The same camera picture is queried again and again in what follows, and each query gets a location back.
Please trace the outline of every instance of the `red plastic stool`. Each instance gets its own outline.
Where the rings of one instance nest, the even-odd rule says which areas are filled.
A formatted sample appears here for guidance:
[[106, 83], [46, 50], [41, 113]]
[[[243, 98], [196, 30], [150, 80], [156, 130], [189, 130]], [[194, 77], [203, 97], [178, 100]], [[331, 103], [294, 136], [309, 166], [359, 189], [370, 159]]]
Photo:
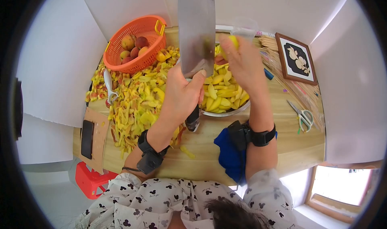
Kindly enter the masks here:
[[[86, 167], [85, 162], [80, 162], [77, 164], [75, 169], [75, 181], [77, 185], [85, 194], [85, 196], [91, 200], [98, 198], [105, 188], [102, 186], [109, 182], [109, 180], [116, 178], [118, 174], [108, 171], [107, 174], [101, 175], [94, 169], [91, 171]], [[100, 188], [102, 193], [97, 194], [97, 189]]]

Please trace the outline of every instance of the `cleaver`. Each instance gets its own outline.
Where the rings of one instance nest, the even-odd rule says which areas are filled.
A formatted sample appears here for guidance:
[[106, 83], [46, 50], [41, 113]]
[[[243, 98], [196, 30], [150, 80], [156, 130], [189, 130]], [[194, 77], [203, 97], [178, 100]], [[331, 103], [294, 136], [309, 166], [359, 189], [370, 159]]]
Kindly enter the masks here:
[[[178, 0], [181, 70], [190, 81], [199, 70], [214, 74], [215, 0]], [[190, 131], [199, 126], [199, 106], [185, 124]]]

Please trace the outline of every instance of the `white printed shirt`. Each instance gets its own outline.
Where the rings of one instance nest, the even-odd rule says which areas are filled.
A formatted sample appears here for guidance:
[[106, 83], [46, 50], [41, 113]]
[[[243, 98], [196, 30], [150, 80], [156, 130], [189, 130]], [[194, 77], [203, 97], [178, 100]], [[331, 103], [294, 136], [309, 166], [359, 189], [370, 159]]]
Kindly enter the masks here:
[[275, 169], [255, 173], [241, 199], [229, 187], [215, 181], [154, 178], [145, 182], [131, 173], [119, 174], [108, 189], [79, 216], [77, 228], [168, 228], [173, 211], [181, 211], [188, 229], [211, 229], [213, 213], [208, 199], [242, 202], [267, 217], [273, 228], [300, 228], [292, 212], [289, 190]]

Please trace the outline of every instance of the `picture frame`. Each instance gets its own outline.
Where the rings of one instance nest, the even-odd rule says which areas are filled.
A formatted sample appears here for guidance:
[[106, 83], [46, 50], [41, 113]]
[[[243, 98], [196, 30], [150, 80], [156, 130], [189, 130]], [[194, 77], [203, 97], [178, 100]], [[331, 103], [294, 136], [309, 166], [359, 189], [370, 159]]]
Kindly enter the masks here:
[[279, 59], [285, 79], [317, 85], [316, 72], [308, 45], [276, 33]]

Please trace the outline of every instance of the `left hand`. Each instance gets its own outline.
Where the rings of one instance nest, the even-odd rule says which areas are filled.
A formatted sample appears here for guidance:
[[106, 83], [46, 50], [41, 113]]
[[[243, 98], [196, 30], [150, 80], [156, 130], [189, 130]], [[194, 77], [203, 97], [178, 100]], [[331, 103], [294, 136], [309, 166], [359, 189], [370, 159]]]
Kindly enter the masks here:
[[197, 104], [203, 101], [203, 83], [207, 72], [197, 72], [191, 82], [186, 81], [180, 63], [168, 71], [165, 98], [161, 107], [160, 118], [167, 120], [175, 128], [183, 123]]

